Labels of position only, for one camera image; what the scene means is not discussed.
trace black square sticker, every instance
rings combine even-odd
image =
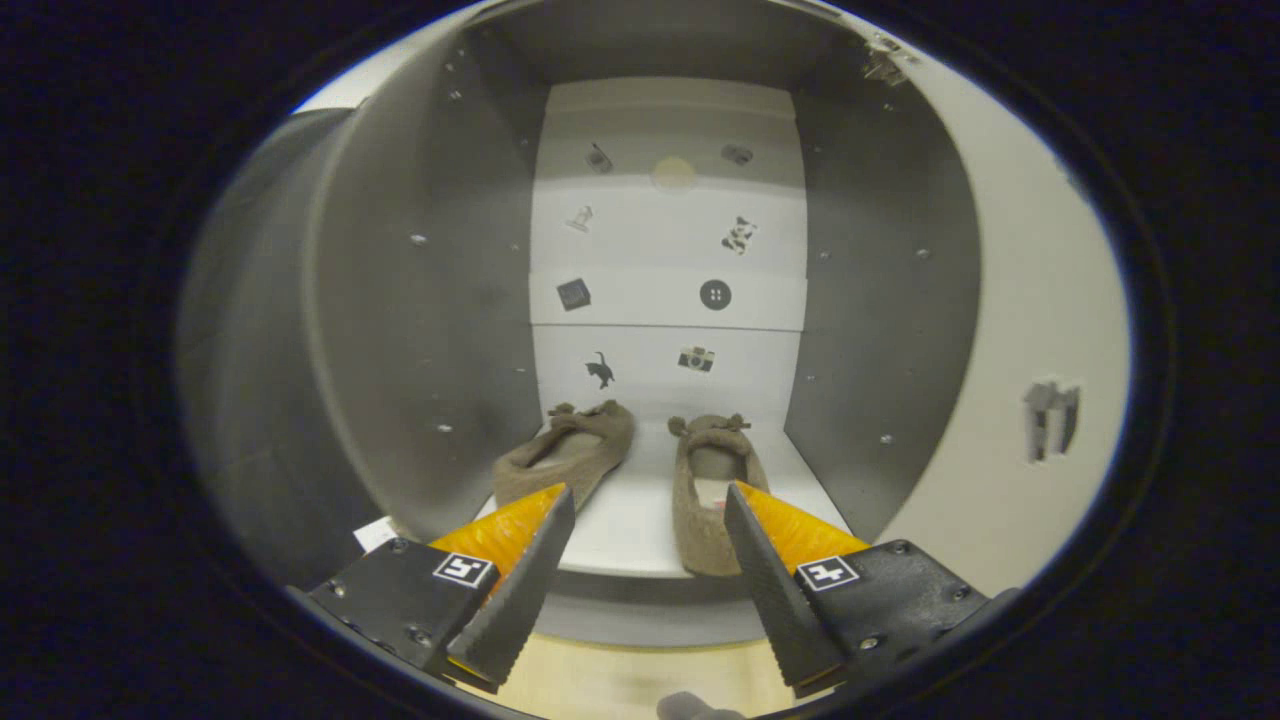
[[[858,579],[858,573],[840,557],[827,557],[797,565],[800,577],[814,592],[829,591],[836,585],[851,583]]]
[[[460,585],[466,585],[474,588],[480,584],[484,579],[485,573],[493,568],[493,562],[488,560],[480,560],[479,557],[471,557],[467,555],[460,555],[457,552],[451,552],[444,562],[431,573],[436,578],[443,578],[445,580],[452,580]]]
[[[564,310],[577,310],[591,304],[591,291],[586,290],[586,283],[582,282],[582,278],[557,286],[556,292],[559,293],[561,305],[564,306]]]

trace cat sticker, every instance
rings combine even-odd
[[[604,389],[609,387],[609,382],[613,380],[613,368],[609,368],[609,364],[604,361],[603,352],[596,350],[595,354],[600,356],[600,361],[588,363],[586,374],[594,378],[600,378],[600,389]]]

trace screw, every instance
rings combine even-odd
[[[431,644],[431,634],[424,630],[422,628],[419,628],[417,625],[410,625],[408,628],[404,628],[404,634],[408,635],[410,641],[417,644],[421,646]]]

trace brown slipper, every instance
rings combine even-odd
[[[742,480],[762,491],[769,489],[760,459],[751,441],[742,434],[742,428],[750,427],[741,415],[703,415],[687,425],[684,418],[667,421],[671,434],[680,438],[676,487],[671,500],[676,550],[680,561],[691,573],[741,573],[728,530],[724,529],[728,486]]]
[[[582,507],[605,473],[617,468],[635,434],[635,418],[613,400],[585,413],[564,402],[548,413],[552,428],[493,465],[493,497],[507,505],[556,483],[573,492]]]

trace black circle sticker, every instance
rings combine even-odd
[[[724,281],[704,282],[700,295],[703,305],[710,307],[712,310],[723,310],[724,307],[728,307],[728,301],[733,299],[733,293],[728,291],[728,286],[724,284]]]

